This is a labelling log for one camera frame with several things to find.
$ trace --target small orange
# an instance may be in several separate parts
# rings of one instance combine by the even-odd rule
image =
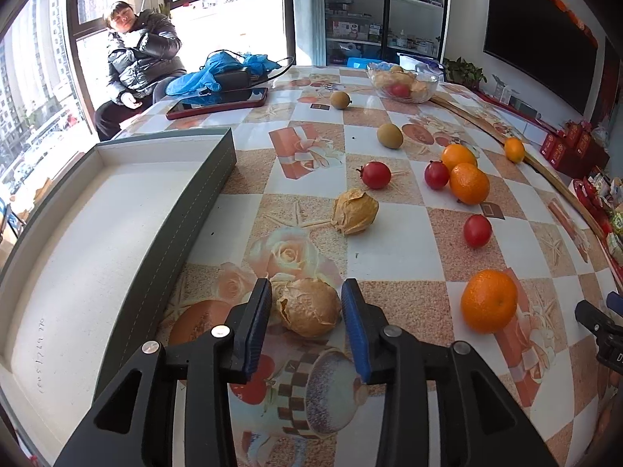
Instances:
[[[510,137],[504,142],[504,153],[513,163],[521,163],[523,157],[526,156],[526,149],[521,140],[516,137]]]
[[[471,163],[459,163],[450,172],[450,189],[464,204],[481,204],[489,195],[489,178]]]
[[[448,167],[448,171],[452,171],[459,163],[471,163],[476,166],[478,163],[473,152],[466,146],[460,144],[450,144],[441,153],[441,161]]]
[[[502,330],[517,310],[517,287],[499,270],[481,270],[474,275],[461,297],[461,312],[467,325],[479,334]]]

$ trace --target screw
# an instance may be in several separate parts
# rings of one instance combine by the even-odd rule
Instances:
[[[396,325],[387,325],[383,327],[383,333],[388,337],[399,337],[403,331],[399,326]]]
[[[463,341],[455,342],[452,348],[460,355],[466,355],[472,350],[471,346]]]
[[[212,329],[212,336],[217,338],[226,337],[229,335],[229,332],[231,330],[227,325],[217,325]]]
[[[147,341],[143,345],[143,353],[145,353],[146,355],[155,353],[156,351],[158,351],[158,349],[160,349],[160,344],[158,344],[157,341]]]

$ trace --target red phone case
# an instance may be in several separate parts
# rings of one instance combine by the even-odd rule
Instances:
[[[266,103],[266,97],[268,96],[268,88],[259,88],[265,90],[264,95],[259,100],[254,101],[242,101],[242,102],[229,102],[219,103],[215,105],[207,105],[206,107],[199,107],[198,109],[188,109],[187,111],[169,112],[166,113],[166,119],[182,119],[191,118],[192,116],[199,116],[201,114],[212,114],[213,112],[234,111],[236,109],[250,109],[251,107],[261,107]]]

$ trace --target blue plastic bag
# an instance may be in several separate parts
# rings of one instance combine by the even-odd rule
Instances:
[[[241,63],[225,51],[213,54],[206,60],[201,70],[183,75],[170,83],[166,88],[166,94],[169,96],[187,95],[206,88],[212,92],[218,92],[220,84],[214,79],[216,74],[248,67],[253,75],[263,75],[281,68],[278,63],[270,61],[266,54],[244,54],[243,57],[244,61]]]

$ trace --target dried physalis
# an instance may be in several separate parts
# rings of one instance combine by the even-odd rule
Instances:
[[[302,337],[325,334],[340,318],[338,293],[324,281],[310,277],[286,284],[277,306],[283,325]]]
[[[358,234],[372,224],[378,210],[379,202],[360,189],[353,188],[336,198],[331,224],[344,235]]]

